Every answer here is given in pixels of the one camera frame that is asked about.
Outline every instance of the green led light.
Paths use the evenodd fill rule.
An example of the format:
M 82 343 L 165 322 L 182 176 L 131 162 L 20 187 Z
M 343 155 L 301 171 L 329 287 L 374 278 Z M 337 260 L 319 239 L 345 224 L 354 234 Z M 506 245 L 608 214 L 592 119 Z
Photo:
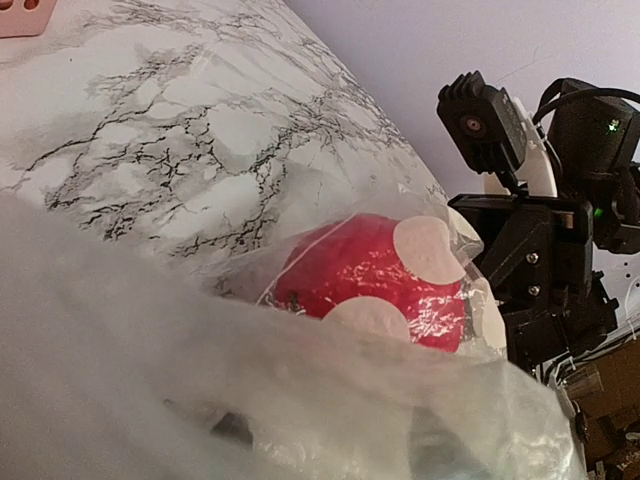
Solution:
M 609 133 L 616 133 L 620 130 L 620 120 L 611 120 L 609 123 Z

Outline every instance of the white polka dot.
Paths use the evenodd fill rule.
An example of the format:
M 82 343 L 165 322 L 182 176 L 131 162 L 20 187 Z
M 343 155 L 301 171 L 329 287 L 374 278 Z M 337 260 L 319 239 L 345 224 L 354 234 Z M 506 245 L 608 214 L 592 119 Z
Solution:
M 464 218 L 460 212 L 458 212 L 457 210 L 451 208 L 451 207 L 447 207 L 447 209 L 449 210 L 449 221 L 451 222 L 451 224 L 453 225 L 453 227 L 460 232 L 460 235 L 468 238 L 469 240 L 472 240 L 474 242 L 480 242 L 480 236 L 478 235 L 478 233 L 474 230 L 474 228 L 471 226 L 471 224 L 467 221 L 466 218 Z
M 476 335 L 482 337 L 492 348 L 506 348 L 507 335 L 504 320 L 496 305 L 489 282 L 479 278 L 473 283 L 471 292 L 471 309 L 473 315 L 473 329 Z
M 439 218 L 403 220 L 393 232 L 393 245 L 404 267 L 425 282 L 450 285 L 465 276 L 449 247 L 449 227 Z
M 409 323 L 393 304 L 378 297 L 354 297 L 331 310 L 325 322 L 341 325 L 406 342 L 411 341 Z

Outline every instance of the marble-patterned table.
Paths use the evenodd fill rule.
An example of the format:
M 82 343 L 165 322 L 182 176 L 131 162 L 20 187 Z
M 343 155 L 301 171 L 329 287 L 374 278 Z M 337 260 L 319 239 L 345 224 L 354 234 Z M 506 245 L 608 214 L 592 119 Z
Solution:
M 281 0 L 66 0 L 0 43 L 0 189 L 188 272 L 389 181 L 444 198 Z

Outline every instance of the white wall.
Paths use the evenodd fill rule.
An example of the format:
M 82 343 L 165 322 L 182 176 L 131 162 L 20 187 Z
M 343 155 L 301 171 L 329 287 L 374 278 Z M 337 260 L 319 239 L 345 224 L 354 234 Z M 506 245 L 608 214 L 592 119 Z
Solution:
M 480 70 L 534 110 L 554 79 L 640 91 L 640 0 L 285 0 L 378 100 L 450 195 L 476 191 L 435 114 Z

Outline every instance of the plastic wrap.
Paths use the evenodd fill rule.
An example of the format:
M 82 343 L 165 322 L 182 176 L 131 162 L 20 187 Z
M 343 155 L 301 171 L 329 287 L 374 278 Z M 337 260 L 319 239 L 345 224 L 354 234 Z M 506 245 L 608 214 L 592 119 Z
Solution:
M 503 360 L 206 297 L 9 197 L 0 225 L 0 478 L 583 478 Z
M 457 212 L 397 185 L 232 258 L 214 277 L 229 296 L 324 322 L 446 352 L 504 353 L 502 318 L 471 263 L 481 251 Z

